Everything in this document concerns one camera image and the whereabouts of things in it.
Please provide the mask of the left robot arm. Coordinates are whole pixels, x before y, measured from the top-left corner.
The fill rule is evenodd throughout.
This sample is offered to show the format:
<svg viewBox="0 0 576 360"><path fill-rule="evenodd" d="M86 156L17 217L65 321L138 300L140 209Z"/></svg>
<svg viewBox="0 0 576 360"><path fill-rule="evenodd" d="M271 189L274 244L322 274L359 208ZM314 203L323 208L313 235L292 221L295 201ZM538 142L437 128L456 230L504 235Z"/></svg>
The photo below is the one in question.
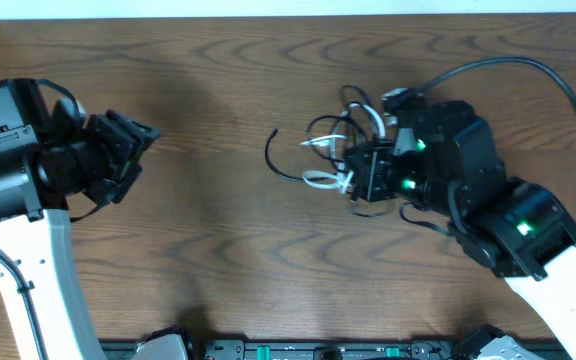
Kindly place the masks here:
<svg viewBox="0 0 576 360"><path fill-rule="evenodd" d="M47 86L0 80L0 295L21 358L102 359L67 200L121 202L160 133L113 110L87 114L67 90L48 108Z"/></svg>

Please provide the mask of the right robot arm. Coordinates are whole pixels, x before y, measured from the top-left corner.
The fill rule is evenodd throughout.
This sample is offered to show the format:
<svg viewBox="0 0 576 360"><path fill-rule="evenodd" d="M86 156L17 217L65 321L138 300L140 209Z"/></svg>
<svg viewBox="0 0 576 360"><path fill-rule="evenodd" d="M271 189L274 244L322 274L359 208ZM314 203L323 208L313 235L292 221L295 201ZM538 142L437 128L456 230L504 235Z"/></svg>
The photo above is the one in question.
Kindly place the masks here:
<svg viewBox="0 0 576 360"><path fill-rule="evenodd" d="M343 153L355 197L401 198L448 219L462 251L502 278L576 359L576 222L545 187L509 177L488 123L464 101L412 103L395 139Z"/></svg>

